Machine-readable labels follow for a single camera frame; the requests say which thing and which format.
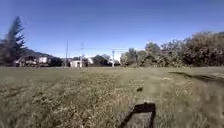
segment dry grass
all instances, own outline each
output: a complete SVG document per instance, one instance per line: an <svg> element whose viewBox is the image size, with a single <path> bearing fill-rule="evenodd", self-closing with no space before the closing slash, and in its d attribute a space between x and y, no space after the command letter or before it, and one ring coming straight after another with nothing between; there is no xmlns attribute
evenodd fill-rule
<svg viewBox="0 0 224 128"><path fill-rule="evenodd" d="M224 86L193 75L224 69L0 68L0 127L115 128L143 102L156 104L156 128L224 127Z"/></svg>

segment pine tree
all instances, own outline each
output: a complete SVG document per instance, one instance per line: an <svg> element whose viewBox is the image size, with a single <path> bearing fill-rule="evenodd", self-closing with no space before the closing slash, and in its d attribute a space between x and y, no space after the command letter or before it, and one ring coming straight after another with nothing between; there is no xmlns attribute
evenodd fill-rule
<svg viewBox="0 0 224 128"><path fill-rule="evenodd" d="M21 57L24 50L24 35L21 20L16 17L5 39L0 43L0 65L12 66L13 62Z"/></svg>

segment foliage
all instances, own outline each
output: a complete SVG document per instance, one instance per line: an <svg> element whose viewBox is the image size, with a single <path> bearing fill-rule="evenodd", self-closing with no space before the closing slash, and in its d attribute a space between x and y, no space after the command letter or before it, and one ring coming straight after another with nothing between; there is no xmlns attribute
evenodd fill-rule
<svg viewBox="0 0 224 128"><path fill-rule="evenodd" d="M109 56L109 55L103 54L102 57L103 57L104 59L106 59L107 61L110 60L110 56Z"/></svg>
<svg viewBox="0 0 224 128"><path fill-rule="evenodd" d="M100 55L96 55L95 57L93 57L93 63L94 66L107 66L108 60L106 60L104 57Z"/></svg>
<svg viewBox="0 0 224 128"><path fill-rule="evenodd" d="M12 66L20 58L24 50L24 36L19 17L13 21L5 39L0 42L0 65Z"/></svg>
<svg viewBox="0 0 224 128"><path fill-rule="evenodd" d="M184 40L173 40L161 46L150 42L146 44L145 51L132 48L121 55L121 65L133 64L153 67L222 66L224 32L199 32Z"/></svg>
<svg viewBox="0 0 224 128"><path fill-rule="evenodd" d="M51 63L49 66L50 67L60 67L60 66L62 66L62 64L63 64L62 59L54 57L54 58L51 58Z"/></svg>

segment utility pole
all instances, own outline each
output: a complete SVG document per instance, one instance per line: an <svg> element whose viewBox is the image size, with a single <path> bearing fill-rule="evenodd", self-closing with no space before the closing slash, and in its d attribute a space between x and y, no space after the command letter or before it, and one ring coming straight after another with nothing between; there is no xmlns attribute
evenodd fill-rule
<svg viewBox="0 0 224 128"><path fill-rule="evenodd" d="M82 56L83 56L83 43L81 43L81 58L80 58L80 67L82 68Z"/></svg>
<svg viewBox="0 0 224 128"><path fill-rule="evenodd" d="M114 68L114 49L113 49L112 53L113 53L113 63L112 63L112 67Z"/></svg>
<svg viewBox="0 0 224 128"><path fill-rule="evenodd" d="M67 68L67 57L68 57L68 41L66 42L66 50L65 50L65 68Z"/></svg>

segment sky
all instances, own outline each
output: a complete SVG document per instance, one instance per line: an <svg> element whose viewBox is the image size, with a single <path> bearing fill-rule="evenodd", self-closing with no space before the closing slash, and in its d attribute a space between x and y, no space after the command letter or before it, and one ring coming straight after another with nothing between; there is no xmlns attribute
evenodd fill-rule
<svg viewBox="0 0 224 128"><path fill-rule="evenodd" d="M0 38L20 16L26 46L65 57L112 55L224 31L224 0L0 0Z"/></svg>

